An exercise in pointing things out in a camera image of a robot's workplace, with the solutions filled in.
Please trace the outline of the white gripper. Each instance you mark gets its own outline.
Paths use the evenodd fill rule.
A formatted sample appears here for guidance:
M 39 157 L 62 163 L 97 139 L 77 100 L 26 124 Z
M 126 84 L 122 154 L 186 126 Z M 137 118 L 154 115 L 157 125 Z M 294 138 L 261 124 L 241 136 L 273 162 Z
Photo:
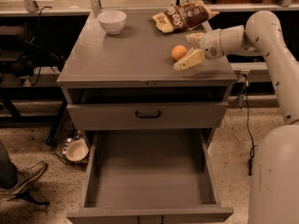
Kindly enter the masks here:
M 201 63 L 205 57 L 209 60 L 223 56 L 221 50 L 221 29 L 207 33 L 193 33 L 186 35 L 186 40 L 200 49 L 190 49 L 187 54 L 174 64 L 176 71 L 185 70 Z

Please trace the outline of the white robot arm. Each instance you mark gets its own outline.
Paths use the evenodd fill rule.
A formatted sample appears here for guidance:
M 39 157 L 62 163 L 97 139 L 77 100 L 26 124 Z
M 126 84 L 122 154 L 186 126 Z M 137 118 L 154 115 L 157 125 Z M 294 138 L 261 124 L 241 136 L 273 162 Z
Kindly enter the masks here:
M 285 124 L 256 149 L 248 224 L 299 224 L 299 63 L 284 42 L 278 17 L 261 10 L 245 25 L 186 39 L 193 48 L 174 64 L 177 71 L 229 54 L 255 51 L 263 56 Z

